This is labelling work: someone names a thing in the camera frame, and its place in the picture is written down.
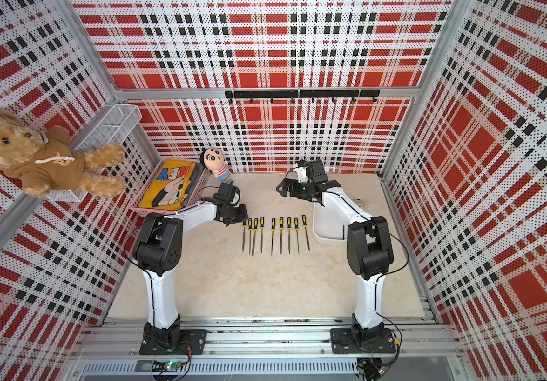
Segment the yellow black file tool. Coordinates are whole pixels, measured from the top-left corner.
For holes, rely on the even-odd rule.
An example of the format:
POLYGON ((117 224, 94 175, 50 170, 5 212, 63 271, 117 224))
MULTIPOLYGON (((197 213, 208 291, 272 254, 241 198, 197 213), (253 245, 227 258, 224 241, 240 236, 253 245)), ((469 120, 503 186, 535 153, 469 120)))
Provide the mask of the yellow black file tool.
POLYGON ((252 228, 253 228, 253 219, 250 217, 248 218, 247 220, 247 225, 248 225, 248 237, 249 237, 249 245, 248 245, 248 250, 250 252, 251 250, 251 244, 252 244, 252 228))
POLYGON ((253 228, 252 228, 253 235, 252 235, 252 241, 251 241, 251 256, 252 257, 254 256, 254 253, 255 253, 256 238, 257 238, 256 236, 257 236, 258 228, 259 228, 259 218, 255 217, 253 219, 253 228))
POLYGON ((280 217, 279 218, 279 230, 280 230, 280 233, 279 233, 279 254, 280 255, 282 254, 283 233, 284 233, 284 228, 285 228, 284 222, 285 222, 284 217, 280 217))
POLYGON ((263 236, 264 236, 264 223, 265 223, 265 218, 262 216, 260 217, 260 252, 263 253, 263 236))
POLYGON ((242 252, 244 252, 246 247, 246 228, 247 228, 247 221, 245 219, 243 221, 242 252))
POLYGON ((297 238, 297 255, 301 254, 301 244, 300 244, 300 238, 299 238, 299 220, 297 217, 294 218, 294 229, 296 232, 296 238, 297 238))
POLYGON ((288 254, 290 255, 291 252, 292 252, 291 251, 291 249, 292 249, 292 242, 291 242, 292 218, 291 217, 287 217, 286 225, 287 225, 287 230, 288 230, 288 254))
POLYGON ((270 243, 270 255, 271 256, 273 256, 273 254, 274 254, 274 237, 275 237, 276 228, 277 228, 277 220, 274 217, 271 220, 271 243, 270 243))
POLYGON ((308 251, 311 251, 311 245, 310 245, 310 240, 308 235, 308 222, 307 222, 307 217, 305 214, 302 214, 301 220, 302 220, 303 228, 305 230, 306 245, 307 245, 308 251))

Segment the white plastic storage box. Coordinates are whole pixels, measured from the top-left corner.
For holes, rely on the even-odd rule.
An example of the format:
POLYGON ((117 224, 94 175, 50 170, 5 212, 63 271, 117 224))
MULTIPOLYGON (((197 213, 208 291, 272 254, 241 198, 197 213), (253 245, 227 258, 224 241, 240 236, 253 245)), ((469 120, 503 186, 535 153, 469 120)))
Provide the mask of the white plastic storage box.
POLYGON ((344 245, 347 242, 348 219, 339 211, 315 204, 313 234, 320 244, 344 245))

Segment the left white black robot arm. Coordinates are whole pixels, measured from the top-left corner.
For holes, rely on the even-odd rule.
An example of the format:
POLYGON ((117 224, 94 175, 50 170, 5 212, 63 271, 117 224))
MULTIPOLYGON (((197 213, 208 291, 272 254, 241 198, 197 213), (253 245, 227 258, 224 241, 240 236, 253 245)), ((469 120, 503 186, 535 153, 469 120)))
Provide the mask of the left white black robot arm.
POLYGON ((138 233, 133 257, 143 272, 149 317, 143 328, 142 355, 167 354, 191 343, 181 330, 181 315, 174 297, 174 275, 181 260, 183 236, 206 222, 229 226, 246 222, 246 206, 233 184, 222 183, 212 197, 171 214, 148 214, 138 233))

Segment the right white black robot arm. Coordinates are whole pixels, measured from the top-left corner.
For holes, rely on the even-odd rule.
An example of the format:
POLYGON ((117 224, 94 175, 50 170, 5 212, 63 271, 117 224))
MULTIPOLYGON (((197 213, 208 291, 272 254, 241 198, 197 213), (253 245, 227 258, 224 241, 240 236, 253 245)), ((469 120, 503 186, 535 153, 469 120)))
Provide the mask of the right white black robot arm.
POLYGON ((392 345, 394 337, 382 315, 383 286, 394 263, 387 220, 368 214, 350 199, 340 183, 329 179, 321 160, 300 160, 293 171, 297 179, 283 179, 276 191, 314 204, 314 238, 321 244, 344 245, 348 266, 356 275, 350 343, 359 351, 392 345))

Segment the grey folded cloth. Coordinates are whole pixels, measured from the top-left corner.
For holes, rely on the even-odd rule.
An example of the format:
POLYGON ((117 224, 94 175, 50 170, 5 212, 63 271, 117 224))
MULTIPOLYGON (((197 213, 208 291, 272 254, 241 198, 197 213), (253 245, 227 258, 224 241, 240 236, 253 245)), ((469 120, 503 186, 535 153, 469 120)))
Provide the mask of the grey folded cloth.
POLYGON ((189 177, 189 183, 186 187, 186 195, 191 196, 193 194, 200 182, 200 178, 202 177, 204 170, 205 167, 203 165, 196 163, 195 168, 189 177))

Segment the cartoon boy plush doll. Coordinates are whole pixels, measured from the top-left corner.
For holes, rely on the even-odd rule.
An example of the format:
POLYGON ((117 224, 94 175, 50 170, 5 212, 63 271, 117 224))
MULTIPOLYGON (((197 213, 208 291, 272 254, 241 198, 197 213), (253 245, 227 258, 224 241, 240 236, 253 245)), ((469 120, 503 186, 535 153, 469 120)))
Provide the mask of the cartoon boy plush doll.
POLYGON ((229 166, 222 149, 217 147, 205 149, 200 154, 200 164, 211 171, 220 182, 225 182, 230 176, 229 166))

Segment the pink perforated plastic basket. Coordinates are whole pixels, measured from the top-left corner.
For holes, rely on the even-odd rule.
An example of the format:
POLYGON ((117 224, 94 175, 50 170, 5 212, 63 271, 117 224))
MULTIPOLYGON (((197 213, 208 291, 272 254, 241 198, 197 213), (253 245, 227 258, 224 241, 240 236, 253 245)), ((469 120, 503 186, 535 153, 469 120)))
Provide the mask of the pink perforated plastic basket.
MULTIPOLYGON (((151 214, 151 213, 168 214, 168 213, 176 212, 176 211, 165 211, 165 210, 158 210, 158 209, 143 209, 139 207, 139 204, 141 202, 141 199, 143 198, 144 192, 146 191, 146 189, 148 189, 152 179, 154 179, 154 173, 157 170, 159 170, 159 168, 161 168, 162 162, 166 159, 185 160, 185 159, 177 159, 177 158, 164 158, 160 160, 160 162, 155 167, 152 174, 148 177, 145 184, 141 186, 139 191, 132 198, 130 209, 141 217, 146 217, 148 214, 151 214)), ((192 161, 194 163, 200 163, 199 161, 196 161, 196 160, 189 160, 189 161, 192 161)), ((191 196, 188 196, 186 198, 186 200, 182 203, 181 209, 179 209, 178 211, 188 208, 189 206, 192 206, 193 204, 197 203, 200 200, 200 191, 207 185, 209 177, 210 177, 210 172, 205 168, 204 173, 202 177, 200 178, 200 182, 197 185, 197 188, 195 189, 195 191, 193 192, 191 196)))

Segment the green circuit board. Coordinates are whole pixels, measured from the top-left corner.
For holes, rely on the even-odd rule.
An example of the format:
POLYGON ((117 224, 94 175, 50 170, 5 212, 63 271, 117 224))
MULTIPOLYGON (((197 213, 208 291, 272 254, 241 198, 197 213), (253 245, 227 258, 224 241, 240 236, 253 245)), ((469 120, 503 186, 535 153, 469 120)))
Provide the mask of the green circuit board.
POLYGON ((170 360, 167 362, 154 361, 152 364, 152 372, 165 373, 179 371, 185 366, 183 361, 170 360))

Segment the brown teddy bear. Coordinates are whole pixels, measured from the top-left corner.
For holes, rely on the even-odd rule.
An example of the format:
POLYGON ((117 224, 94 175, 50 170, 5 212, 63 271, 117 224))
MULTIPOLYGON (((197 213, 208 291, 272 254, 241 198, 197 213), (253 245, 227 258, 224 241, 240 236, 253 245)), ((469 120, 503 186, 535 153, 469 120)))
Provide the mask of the brown teddy bear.
POLYGON ((5 176, 20 179, 26 194, 45 198, 53 191, 77 189, 115 198, 124 192, 122 179, 94 172, 121 164, 123 146, 109 143, 77 152, 69 143, 70 135, 65 128, 56 125, 39 132, 0 108, 0 170, 5 176))

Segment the black wall hook rail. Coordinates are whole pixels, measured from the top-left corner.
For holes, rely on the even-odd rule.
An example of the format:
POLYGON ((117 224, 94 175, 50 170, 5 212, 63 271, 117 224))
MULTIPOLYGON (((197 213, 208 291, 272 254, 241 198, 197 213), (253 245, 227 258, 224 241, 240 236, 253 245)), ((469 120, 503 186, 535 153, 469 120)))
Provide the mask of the black wall hook rail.
POLYGON ((295 98, 378 98, 381 91, 375 90, 229 90, 225 93, 226 99, 247 99, 253 102, 256 99, 295 99, 295 98))

